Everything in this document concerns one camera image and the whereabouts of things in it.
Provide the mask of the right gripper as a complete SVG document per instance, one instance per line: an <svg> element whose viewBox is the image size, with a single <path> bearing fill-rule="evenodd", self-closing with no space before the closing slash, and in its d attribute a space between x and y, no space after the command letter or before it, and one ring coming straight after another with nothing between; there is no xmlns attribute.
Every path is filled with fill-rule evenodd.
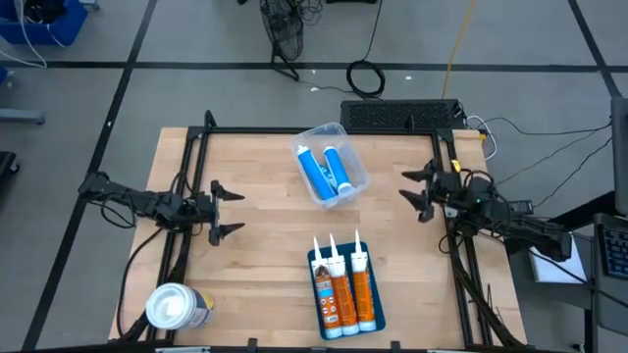
<svg viewBox="0 0 628 353"><path fill-rule="evenodd" d="M452 171L440 171L435 159L430 160L421 171L406 171L401 175L410 180L425 181L425 188L420 193L401 189L399 194L403 196L412 207L421 212L421 222L426 223L434 217L434 203L447 206L454 210L460 210L462 181L457 169Z"/></svg>

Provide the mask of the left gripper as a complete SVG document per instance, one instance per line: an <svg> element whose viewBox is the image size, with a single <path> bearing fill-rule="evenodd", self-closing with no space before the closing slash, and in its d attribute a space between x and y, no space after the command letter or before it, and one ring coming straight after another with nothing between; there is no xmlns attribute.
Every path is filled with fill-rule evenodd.
<svg viewBox="0 0 628 353"><path fill-rule="evenodd" d="M187 205L191 208L191 222L195 224L209 224L211 226L209 242L213 246L218 246L220 239L245 226L245 223L219 225L218 199L239 201L243 200L244 196L226 190L214 179L210 182L209 195L199 192L186 200Z"/></svg>

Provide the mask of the blue silicone sealant tube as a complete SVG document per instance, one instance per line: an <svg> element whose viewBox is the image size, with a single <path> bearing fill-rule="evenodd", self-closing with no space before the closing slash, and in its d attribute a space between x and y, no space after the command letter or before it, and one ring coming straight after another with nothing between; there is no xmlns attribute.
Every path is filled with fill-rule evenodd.
<svg viewBox="0 0 628 353"><path fill-rule="evenodd" d="M336 194L344 194L352 190L353 185L349 180L337 148L328 146L323 155L326 161L324 176Z"/></svg>
<svg viewBox="0 0 628 353"><path fill-rule="evenodd" d="M338 194L338 191L336 188L336 182L334 180L333 174L324 165L319 164L318 167L320 169L321 176L323 177L325 181L325 186L322 187L323 189L322 198L329 199L329 198L335 197Z"/></svg>
<svg viewBox="0 0 628 353"><path fill-rule="evenodd" d="M329 198L329 199L322 198L322 195L323 195L322 187L325 186L325 181L323 177L321 176L321 172L318 167L319 163L314 157L311 149L307 146L299 145L297 148L297 157L298 157L298 161L302 169L305 171L308 177L308 180L311 186L316 191L320 199L329 200L329 199L334 198L334 197Z"/></svg>

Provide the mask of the orange Gorilla caulk tube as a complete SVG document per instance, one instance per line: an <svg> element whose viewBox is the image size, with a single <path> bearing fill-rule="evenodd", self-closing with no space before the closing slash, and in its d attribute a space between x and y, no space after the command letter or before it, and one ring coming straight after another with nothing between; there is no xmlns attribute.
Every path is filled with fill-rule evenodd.
<svg viewBox="0 0 628 353"><path fill-rule="evenodd" d="M334 237L330 234L331 257L328 259L334 286L337 304L339 305L339 315L342 334L345 336L359 333L356 309L353 295L346 272L344 256L341 255L336 246Z"/></svg>
<svg viewBox="0 0 628 353"><path fill-rule="evenodd" d="M368 270L369 258L362 249L358 230L355 231L354 245L350 258L358 326L361 331L374 331L377 326Z"/></svg>
<svg viewBox="0 0 628 353"><path fill-rule="evenodd" d="M317 305L323 325L323 337L342 336L340 316L337 310L329 261L320 252L317 238L313 238L314 260L310 263L316 289Z"/></svg>

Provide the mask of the black perforated metal box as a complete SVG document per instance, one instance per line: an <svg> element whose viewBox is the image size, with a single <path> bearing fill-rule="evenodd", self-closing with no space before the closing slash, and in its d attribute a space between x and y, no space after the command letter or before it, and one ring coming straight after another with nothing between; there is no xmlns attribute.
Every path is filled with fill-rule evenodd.
<svg viewBox="0 0 628 353"><path fill-rule="evenodd" d="M466 118L456 99L345 100L340 104L340 123L345 128L463 129Z"/></svg>

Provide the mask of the white-lidded wipes canister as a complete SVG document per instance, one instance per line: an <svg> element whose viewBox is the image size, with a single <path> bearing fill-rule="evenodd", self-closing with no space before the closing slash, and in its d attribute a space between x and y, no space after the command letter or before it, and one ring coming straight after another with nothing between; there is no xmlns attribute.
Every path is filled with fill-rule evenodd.
<svg viewBox="0 0 628 353"><path fill-rule="evenodd" d="M202 328L212 318L212 296L186 285L168 282L157 287L145 305L148 322L165 330Z"/></svg>

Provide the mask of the clear plastic bin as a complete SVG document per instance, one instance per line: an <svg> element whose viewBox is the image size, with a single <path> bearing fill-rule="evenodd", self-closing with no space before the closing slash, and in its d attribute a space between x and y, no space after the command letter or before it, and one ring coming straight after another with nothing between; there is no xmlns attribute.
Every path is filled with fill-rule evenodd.
<svg viewBox="0 0 628 353"><path fill-rule="evenodd" d="M332 199L321 200L298 161L297 148L299 145L309 147L318 163L324 166L326 166L323 155L325 148L328 146L336 147L353 189L347 193L338 194ZM369 174L349 135L339 123L316 126L295 135L290 141L290 152L312 200L325 211L352 202L369 186Z"/></svg>

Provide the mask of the blue plastic tray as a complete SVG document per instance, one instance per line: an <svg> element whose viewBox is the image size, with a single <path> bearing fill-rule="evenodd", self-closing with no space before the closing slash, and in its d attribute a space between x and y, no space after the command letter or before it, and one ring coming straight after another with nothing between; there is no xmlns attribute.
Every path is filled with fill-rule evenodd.
<svg viewBox="0 0 628 353"><path fill-rule="evenodd" d="M371 282L371 290L372 290L372 296L373 296L373 306L374 306L374 311L375 311L375 316L376 316L376 326L377 328L374 331L379 331L385 328L386 326L386 318L385 318L385 314L384 314L384 309L382 306L382 301L380 299L380 293L379 293L379 289L377 286L377 282L376 282L376 278L375 275L373 273L373 267L371 264L371 260L370 260L370 252L369 252L369 248L368 245L361 241L361 245L362 245L362 249L368 254L368 258L369 258L369 264L368 264L368 270L369 270L369 275L370 275L370 282ZM344 256L345 259L345 263L346 263L346 272L348 275L348 279L349 279L349 283L350 283L350 287L351 287L351 291L352 291L352 295L353 295L353 300L354 300L354 305L355 305L355 298L354 298L354 287L353 287L353 277L352 277L352 267L351 267L351 258L350 255L354 252L354 242L352 243L345 243L345 244L340 244L337 245L338 251L341 255ZM321 248L320 247L320 252L322 254L322 256L324 258L329 259L331 257L331 248L330 246L328 247L324 247ZM314 260L314 248L312 250L310 250L307 254L307 259L309 261L309 264ZM342 335L338 338L333 338L333 339L327 339L323 337L323 325L321 323L321 315L319 314L319 310L318 310L318 305L317 305L317 297L316 297L316 289L315 289L315 285L314 285L314 277L312 275L312 270L311 270L311 265L310 265L310 276L312 279L312 288L313 288L313 292L314 292L314 299L316 300L316 313L317 313L317 318L318 318L318 325L319 325L319 331L321 334L321 337L325 340L335 340L335 339L339 339L342 337L348 337L345 335ZM359 334L366 334L368 332L373 332L373 331L361 331L359 330L359 333L355 334L355 335L359 335Z"/></svg>

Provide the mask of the white paper sheet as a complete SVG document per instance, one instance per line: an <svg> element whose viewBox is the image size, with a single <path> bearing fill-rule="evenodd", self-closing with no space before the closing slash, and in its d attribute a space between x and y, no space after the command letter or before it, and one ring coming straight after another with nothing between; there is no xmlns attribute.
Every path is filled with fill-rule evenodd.
<svg viewBox="0 0 628 353"><path fill-rule="evenodd" d="M579 284L587 281L592 241L588 235L573 233L571 257L563 262L551 260L535 247L531 247L529 257L535 282Z"/></svg>

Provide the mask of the computer monitor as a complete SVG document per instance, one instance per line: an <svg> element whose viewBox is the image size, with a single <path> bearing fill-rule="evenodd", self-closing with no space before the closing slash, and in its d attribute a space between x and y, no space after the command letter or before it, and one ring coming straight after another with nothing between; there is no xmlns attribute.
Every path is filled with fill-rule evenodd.
<svg viewBox="0 0 628 353"><path fill-rule="evenodd" d="M628 98L611 98L612 158L616 210L628 216Z"/></svg>

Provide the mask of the black keyboard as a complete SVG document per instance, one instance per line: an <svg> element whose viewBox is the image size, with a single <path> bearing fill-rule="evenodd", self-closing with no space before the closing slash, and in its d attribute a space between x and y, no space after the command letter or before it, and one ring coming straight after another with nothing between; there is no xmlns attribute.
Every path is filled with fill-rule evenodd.
<svg viewBox="0 0 628 353"><path fill-rule="evenodd" d="M600 241L604 273L628 280L628 230L605 227Z"/></svg>

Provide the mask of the grey desk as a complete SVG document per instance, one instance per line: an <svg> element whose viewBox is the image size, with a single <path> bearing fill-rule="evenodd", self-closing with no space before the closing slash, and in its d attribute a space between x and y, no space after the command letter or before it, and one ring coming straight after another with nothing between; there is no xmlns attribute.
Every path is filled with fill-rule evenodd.
<svg viewBox="0 0 628 353"><path fill-rule="evenodd" d="M628 280L610 277L604 273L600 235L605 227L628 230L628 220L605 214L594 216L593 281L596 317L602 328L628 336Z"/></svg>

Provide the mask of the grey metal floor base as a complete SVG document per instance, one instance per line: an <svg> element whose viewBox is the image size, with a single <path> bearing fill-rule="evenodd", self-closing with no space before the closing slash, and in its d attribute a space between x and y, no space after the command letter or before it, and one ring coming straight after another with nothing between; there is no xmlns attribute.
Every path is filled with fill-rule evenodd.
<svg viewBox="0 0 628 353"><path fill-rule="evenodd" d="M0 109L0 123L32 123L41 126L45 123L45 117L41 111Z"/></svg>

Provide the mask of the blue storage bin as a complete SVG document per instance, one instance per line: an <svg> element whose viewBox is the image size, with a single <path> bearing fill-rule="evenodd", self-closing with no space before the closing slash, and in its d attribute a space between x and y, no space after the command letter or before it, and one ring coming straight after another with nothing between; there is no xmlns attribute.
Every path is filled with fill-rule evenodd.
<svg viewBox="0 0 628 353"><path fill-rule="evenodd" d="M71 45L87 17L79 0L42 0L45 6L63 6L64 10L51 23L34 23L24 16L21 25L15 3L17 0L0 0L0 36L11 44Z"/></svg>

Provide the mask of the black aluminium table frame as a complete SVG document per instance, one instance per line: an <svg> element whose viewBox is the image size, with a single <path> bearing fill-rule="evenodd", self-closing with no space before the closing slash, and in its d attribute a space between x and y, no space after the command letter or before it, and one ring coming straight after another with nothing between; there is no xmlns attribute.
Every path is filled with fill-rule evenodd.
<svg viewBox="0 0 628 353"><path fill-rule="evenodd" d="M369 132L351 143L366 167L368 188L351 203L324 211L304 183L290 150L291 128L215 128L208 140L203 177L238 194L221 207L226 224L239 230L219 246L200 228L191 240L184 281L210 293L213 318L199 329L173 335L178 345L212 351L300 347L314 350L460 348L464 325L444 242L441 215L417 221L402 191L418 184L405 173L421 169L435 149L454 145L464 167L485 165L473 130ZM367 244L386 319L379 332L324 340L318 329L307 255L315 244Z"/></svg>

